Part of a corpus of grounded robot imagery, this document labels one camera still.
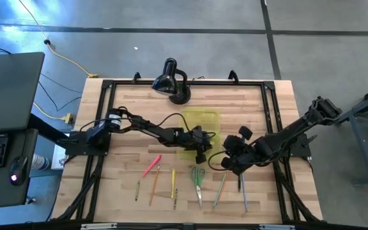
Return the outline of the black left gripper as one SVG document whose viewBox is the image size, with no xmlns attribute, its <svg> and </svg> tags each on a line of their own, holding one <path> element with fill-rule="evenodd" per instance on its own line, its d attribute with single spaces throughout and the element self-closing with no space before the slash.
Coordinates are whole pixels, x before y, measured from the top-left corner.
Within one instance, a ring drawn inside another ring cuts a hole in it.
<svg viewBox="0 0 368 230">
<path fill-rule="evenodd" d="M 196 151 L 195 162 L 201 164 L 206 161 L 205 152 L 213 147 L 210 139 L 208 132 L 204 131 L 202 126 L 197 125 L 183 134 L 182 145 L 186 151 Z"/>
</svg>

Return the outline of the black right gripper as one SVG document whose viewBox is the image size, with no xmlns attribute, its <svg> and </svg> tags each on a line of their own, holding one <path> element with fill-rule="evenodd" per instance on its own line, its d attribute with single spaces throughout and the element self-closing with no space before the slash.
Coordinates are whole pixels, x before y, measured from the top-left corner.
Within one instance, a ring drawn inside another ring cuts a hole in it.
<svg viewBox="0 0 368 230">
<path fill-rule="evenodd" d="M 252 131 L 246 126 L 241 126 L 238 133 L 241 136 L 228 135 L 226 137 L 223 147 L 227 157 L 224 157 L 220 163 L 224 169 L 232 171 L 235 175 L 240 175 L 261 161 L 255 147 L 245 142 L 252 137 Z"/>
</svg>

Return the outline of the yellow transparent plastic supply box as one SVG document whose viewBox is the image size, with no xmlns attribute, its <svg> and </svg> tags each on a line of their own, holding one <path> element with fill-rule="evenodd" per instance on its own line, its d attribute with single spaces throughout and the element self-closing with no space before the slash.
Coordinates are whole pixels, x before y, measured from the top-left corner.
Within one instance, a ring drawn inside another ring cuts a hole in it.
<svg viewBox="0 0 368 230">
<path fill-rule="evenodd" d="M 222 150 L 220 113 L 217 110 L 206 107 L 185 107 L 181 114 L 186 119 L 189 128 L 199 125 L 203 131 L 209 132 L 211 149 L 204 152 L 206 160 Z"/>
</svg>

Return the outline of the grey metal pen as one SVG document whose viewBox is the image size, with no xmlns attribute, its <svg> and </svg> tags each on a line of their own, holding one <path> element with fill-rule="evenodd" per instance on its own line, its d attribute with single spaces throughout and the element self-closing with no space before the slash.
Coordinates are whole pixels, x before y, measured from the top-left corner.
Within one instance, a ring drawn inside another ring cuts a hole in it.
<svg viewBox="0 0 368 230">
<path fill-rule="evenodd" d="M 247 193 L 245 190 L 245 177 L 243 173 L 241 173 L 240 175 L 240 181 L 241 181 L 241 191 L 243 195 L 243 203 L 244 203 L 245 212 L 248 212 Z"/>
</svg>

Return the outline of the teal pencil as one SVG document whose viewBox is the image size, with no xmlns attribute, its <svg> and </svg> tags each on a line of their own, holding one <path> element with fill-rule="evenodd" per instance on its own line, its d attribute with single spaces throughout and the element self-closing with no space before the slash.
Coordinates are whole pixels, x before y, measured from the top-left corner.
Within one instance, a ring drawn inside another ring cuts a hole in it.
<svg viewBox="0 0 368 230">
<path fill-rule="evenodd" d="M 226 178 L 227 178 L 227 172 L 224 174 L 223 178 L 222 178 L 222 181 L 220 183 L 220 186 L 218 188 L 218 191 L 217 191 L 217 195 L 216 195 L 216 198 L 215 198 L 215 201 L 214 201 L 214 204 L 212 206 L 212 210 L 214 210 L 218 203 L 219 203 L 219 199 L 220 199 L 220 196 L 221 196 L 221 193 L 224 189 L 224 185 L 225 185 L 225 182 L 226 182 Z"/>
</svg>

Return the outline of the green handled scissors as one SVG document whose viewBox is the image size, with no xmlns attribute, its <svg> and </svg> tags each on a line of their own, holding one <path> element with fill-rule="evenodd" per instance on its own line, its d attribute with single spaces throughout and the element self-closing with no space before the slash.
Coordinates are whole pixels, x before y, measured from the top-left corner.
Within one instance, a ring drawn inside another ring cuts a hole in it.
<svg viewBox="0 0 368 230">
<path fill-rule="evenodd" d="M 197 166 L 193 166 L 190 170 L 190 178 L 195 186 L 195 192 L 197 194 L 197 200 L 200 208 L 203 207 L 201 185 L 205 177 L 205 174 L 206 171 L 203 168 Z"/>
</svg>

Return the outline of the red pen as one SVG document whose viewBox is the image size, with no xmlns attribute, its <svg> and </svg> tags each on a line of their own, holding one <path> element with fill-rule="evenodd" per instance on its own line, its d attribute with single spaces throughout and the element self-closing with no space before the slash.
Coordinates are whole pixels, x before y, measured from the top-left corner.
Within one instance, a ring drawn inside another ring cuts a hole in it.
<svg viewBox="0 0 368 230">
<path fill-rule="evenodd" d="M 152 168 L 154 168 L 156 166 L 156 164 L 160 161 L 160 159 L 162 158 L 161 155 L 157 156 L 152 163 L 150 163 L 150 165 L 148 166 L 148 168 L 143 172 L 142 174 L 142 178 L 144 178 L 151 170 Z"/>
</svg>

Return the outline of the orange pencil pink eraser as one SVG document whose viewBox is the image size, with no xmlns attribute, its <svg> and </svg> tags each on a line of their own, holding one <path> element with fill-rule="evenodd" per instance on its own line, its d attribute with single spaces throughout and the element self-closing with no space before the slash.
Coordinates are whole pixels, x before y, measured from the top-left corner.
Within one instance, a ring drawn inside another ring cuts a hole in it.
<svg viewBox="0 0 368 230">
<path fill-rule="evenodd" d="M 152 187 L 151 195 L 150 195 L 150 199 L 149 199 L 149 206 L 151 206 L 152 202 L 153 202 L 153 198 L 154 198 L 154 195 L 155 195 L 155 190 L 156 190 L 156 187 L 157 187 L 157 181 L 158 181 L 159 173 L 160 173 L 160 165 L 157 165 L 157 171 L 155 173 L 153 187 Z"/>
</svg>

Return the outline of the black gooseneck desk lamp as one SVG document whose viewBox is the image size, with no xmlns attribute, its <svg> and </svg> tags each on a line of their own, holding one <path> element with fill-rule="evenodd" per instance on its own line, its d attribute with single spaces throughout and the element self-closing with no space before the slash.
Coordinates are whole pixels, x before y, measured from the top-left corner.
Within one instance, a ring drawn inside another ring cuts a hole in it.
<svg viewBox="0 0 368 230">
<path fill-rule="evenodd" d="M 167 95 L 172 103 L 182 105 L 190 100 L 191 91 L 187 74 L 178 69 L 177 65 L 174 58 L 167 58 L 162 74 L 153 81 L 151 88 L 157 93 Z"/>
</svg>

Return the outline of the white bottle blue label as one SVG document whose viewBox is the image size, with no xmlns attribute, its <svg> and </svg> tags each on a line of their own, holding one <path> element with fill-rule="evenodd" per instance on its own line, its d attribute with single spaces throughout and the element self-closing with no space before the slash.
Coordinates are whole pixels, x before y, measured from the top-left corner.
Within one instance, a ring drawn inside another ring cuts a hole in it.
<svg viewBox="0 0 368 230">
<path fill-rule="evenodd" d="M 31 168 L 34 170 L 44 171 L 50 165 L 50 160 L 41 155 L 34 154 L 31 162 Z"/>
</svg>

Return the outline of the black computer mouse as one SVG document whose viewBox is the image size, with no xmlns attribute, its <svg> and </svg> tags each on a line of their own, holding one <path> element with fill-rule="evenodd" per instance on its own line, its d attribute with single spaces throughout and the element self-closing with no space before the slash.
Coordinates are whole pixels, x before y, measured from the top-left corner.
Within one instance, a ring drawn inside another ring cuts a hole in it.
<svg viewBox="0 0 368 230">
<path fill-rule="evenodd" d="M 26 180 L 28 158 L 20 156 L 14 159 L 10 165 L 9 177 L 10 183 L 14 186 L 20 186 Z"/>
</svg>

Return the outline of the grey computer desk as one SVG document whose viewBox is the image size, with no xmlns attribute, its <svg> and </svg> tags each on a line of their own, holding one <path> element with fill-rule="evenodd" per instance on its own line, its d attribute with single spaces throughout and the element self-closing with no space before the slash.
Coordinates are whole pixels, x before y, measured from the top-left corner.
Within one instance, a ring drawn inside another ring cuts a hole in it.
<svg viewBox="0 0 368 230">
<path fill-rule="evenodd" d="M 0 55 L 0 134 L 8 134 L 4 167 L 0 167 L 0 207 L 24 204 L 38 131 L 28 123 L 36 94 L 44 53 Z M 10 165 L 15 158 L 28 158 L 26 180 L 10 183 Z"/>
</svg>

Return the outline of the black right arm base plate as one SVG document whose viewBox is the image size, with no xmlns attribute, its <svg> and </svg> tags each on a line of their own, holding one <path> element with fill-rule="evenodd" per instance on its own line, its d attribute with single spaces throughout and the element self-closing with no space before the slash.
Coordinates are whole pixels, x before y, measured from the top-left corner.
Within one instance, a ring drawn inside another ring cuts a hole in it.
<svg viewBox="0 0 368 230">
<path fill-rule="evenodd" d="M 288 157 L 298 157 L 298 158 L 310 158 L 312 156 L 309 147 L 310 140 L 306 133 L 299 135 L 293 140 L 291 145 L 286 151 Z"/>
</svg>

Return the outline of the black aluminium table frame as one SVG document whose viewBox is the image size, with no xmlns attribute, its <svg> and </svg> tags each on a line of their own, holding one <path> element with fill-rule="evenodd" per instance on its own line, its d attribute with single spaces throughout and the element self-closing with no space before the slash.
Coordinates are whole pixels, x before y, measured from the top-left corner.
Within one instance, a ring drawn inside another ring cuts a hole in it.
<svg viewBox="0 0 368 230">
<path fill-rule="evenodd" d="M 288 80 L 259 82 L 246 80 L 197 80 L 191 87 L 191 107 L 206 107 L 220 113 L 221 139 L 235 135 L 241 126 L 249 127 L 254 137 L 289 125 L 298 119 L 293 87 Z M 142 178 L 150 163 L 161 155 L 154 168 Z M 277 186 L 272 166 L 253 167 L 246 174 L 248 212 L 237 189 L 237 177 L 229 174 L 224 192 L 212 210 L 224 172 L 208 171 L 202 183 L 203 207 L 199 207 L 190 179 L 193 158 L 182 158 L 140 132 L 114 134 L 104 159 L 95 206 L 96 222 L 155 222 L 193 224 L 279 224 L 282 221 Z M 157 165 L 160 165 L 152 205 L 149 200 Z M 172 169 L 176 170 L 178 200 L 173 210 Z M 138 201 L 135 186 L 140 180 Z"/>
</svg>

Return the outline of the white aluminium bracket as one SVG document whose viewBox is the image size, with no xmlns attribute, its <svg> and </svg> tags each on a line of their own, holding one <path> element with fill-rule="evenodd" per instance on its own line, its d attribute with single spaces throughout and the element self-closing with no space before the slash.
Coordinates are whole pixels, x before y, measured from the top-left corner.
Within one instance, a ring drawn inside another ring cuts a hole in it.
<svg viewBox="0 0 368 230">
<path fill-rule="evenodd" d="M 296 230 L 295 226 L 283 224 L 260 224 L 259 230 Z"/>
<path fill-rule="evenodd" d="M 90 224 L 82 224 L 80 230 L 109 230 L 109 229 L 117 229 L 117 223 L 90 223 Z"/>
</svg>

